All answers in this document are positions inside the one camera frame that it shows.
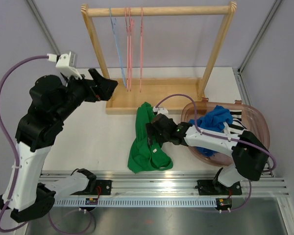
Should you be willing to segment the green tank top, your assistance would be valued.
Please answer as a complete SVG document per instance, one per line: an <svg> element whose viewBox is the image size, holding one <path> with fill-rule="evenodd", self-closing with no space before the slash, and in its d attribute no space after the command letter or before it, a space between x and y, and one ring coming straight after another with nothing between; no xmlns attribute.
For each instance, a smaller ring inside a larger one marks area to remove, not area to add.
<svg viewBox="0 0 294 235"><path fill-rule="evenodd" d="M152 138L152 145L147 141L146 125L155 117L151 104L144 102L136 113L136 138L131 146L127 166L134 172L164 171L173 168L172 159L162 150L162 144Z"/></svg>

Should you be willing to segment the blue tank top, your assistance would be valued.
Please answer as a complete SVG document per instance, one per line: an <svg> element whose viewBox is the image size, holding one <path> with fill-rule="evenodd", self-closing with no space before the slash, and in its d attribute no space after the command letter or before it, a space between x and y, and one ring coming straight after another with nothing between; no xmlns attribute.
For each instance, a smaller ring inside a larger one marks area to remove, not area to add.
<svg viewBox="0 0 294 235"><path fill-rule="evenodd" d="M198 118L196 122L200 128L221 133L225 128L224 123L232 124L233 117L229 109L217 105L205 116Z"/></svg>

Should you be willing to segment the light blue wire hanger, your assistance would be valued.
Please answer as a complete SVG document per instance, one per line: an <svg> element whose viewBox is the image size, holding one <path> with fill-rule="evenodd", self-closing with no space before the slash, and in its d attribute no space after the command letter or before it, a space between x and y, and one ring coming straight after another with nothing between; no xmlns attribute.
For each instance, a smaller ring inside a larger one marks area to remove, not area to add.
<svg viewBox="0 0 294 235"><path fill-rule="evenodd" d="M124 73L122 53L120 50L119 39L118 39L117 20L116 20L116 18L112 17L112 9L111 8L109 8L109 17L110 17L112 32L113 32L114 39L115 39L115 45L116 45L120 69L121 69L122 81L123 81L123 85L126 87L127 83L126 83L126 77L125 77L125 73Z"/></svg>

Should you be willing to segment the pink hanger of blue top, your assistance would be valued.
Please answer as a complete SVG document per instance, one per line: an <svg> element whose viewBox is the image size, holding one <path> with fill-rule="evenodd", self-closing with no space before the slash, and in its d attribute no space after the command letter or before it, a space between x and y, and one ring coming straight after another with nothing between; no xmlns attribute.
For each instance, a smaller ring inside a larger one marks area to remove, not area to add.
<svg viewBox="0 0 294 235"><path fill-rule="evenodd" d="M131 91L131 82L132 82L132 29L134 26L134 19L131 18L131 11L130 8L128 10L128 16L129 16L129 27L128 27L128 89Z"/></svg>

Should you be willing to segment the pink hanger of striped top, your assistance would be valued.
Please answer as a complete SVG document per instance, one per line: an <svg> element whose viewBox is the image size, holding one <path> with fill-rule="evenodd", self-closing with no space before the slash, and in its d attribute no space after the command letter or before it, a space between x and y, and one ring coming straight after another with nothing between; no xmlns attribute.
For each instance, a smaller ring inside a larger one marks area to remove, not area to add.
<svg viewBox="0 0 294 235"><path fill-rule="evenodd" d="M127 35L127 65L126 65L126 89L129 91L130 82L129 82L129 73L130 73L130 16L127 11L127 7L124 8L124 16L125 16L125 28L126 28L126 35Z"/></svg>

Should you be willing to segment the black white striped tank top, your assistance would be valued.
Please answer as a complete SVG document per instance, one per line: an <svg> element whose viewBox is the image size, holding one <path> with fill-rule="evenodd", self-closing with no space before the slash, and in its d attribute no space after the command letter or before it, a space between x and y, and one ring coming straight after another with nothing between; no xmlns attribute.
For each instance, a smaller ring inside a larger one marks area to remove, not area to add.
<svg viewBox="0 0 294 235"><path fill-rule="evenodd" d="M224 122L223 133L225 134L242 134L243 131L247 130L246 126L242 122L242 110L230 110L230 115L233 118L231 124Z"/></svg>

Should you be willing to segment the pink hanger of green top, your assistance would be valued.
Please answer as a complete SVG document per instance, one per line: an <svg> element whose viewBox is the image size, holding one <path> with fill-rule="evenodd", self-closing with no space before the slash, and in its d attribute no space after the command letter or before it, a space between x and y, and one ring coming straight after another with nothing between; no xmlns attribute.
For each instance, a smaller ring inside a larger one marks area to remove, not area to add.
<svg viewBox="0 0 294 235"><path fill-rule="evenodd" d="M143 53L144 53L144 11L141 7L141 26L140 26L140 93L142 92L142 78L143 78Z"/></svg>

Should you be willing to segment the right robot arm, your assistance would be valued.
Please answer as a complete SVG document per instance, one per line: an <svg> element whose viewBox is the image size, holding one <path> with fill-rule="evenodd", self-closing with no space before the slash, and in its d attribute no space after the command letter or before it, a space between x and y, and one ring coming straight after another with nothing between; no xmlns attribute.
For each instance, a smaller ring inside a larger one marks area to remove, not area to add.
<svg viewBox="0 0 294 235"><path fill-rule="evenodd" d="M199 129L197 125L176 124L164 114L158 114L146 124L147 142L152 145L171 142L186 147L202 147L224 154L233 160L222 167L212 180L198 184L201 195L233 195L242 180L259 181L267 163L269 152L250 131L225 134Z"/></svg>

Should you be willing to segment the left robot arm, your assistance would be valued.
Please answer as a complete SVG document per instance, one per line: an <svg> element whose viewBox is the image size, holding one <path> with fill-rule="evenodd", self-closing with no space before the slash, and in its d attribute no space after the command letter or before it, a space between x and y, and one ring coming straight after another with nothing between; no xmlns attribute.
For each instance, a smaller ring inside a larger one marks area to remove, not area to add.
<svg viewBox="0 0 294 235"><path fill-rule="evenodd" d="M63 130L65 120L83 103L108 101L117 87L116 80L102 77L89 69L91 79L70 77L64 85L56 75L40 77L29 93L32 103L16 131L18 161L5 194L0 195L0 209L11 210L11 218L28 222L45 216L54 203L75 193L92 194L96 175L82 168L73 175L42 184L39 182L45 159Z"/></svg>

